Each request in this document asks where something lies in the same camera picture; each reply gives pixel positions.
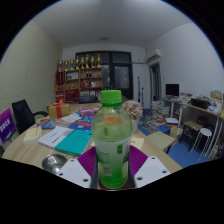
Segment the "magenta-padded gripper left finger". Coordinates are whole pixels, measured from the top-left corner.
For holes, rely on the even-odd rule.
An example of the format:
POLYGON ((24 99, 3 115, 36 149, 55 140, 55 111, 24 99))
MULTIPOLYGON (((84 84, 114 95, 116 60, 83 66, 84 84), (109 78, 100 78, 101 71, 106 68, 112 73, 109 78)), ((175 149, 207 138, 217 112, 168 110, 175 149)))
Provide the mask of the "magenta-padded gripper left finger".
POLYGON ((57 176, 83 188, 96 189, 98 187, 96 148, 90 148, 78 159, 69 159, 57 176))

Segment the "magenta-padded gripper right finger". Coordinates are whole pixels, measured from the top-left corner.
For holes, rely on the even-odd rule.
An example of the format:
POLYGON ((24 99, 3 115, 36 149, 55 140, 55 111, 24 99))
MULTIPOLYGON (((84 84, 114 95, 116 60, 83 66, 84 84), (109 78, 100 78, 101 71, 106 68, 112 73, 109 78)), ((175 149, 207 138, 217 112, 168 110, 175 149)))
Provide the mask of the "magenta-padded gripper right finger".
POLYGON ((156 156, 147 156, 134 146, 130 146, 129 166, 136 188, 170 175, 170 171, 156 156))

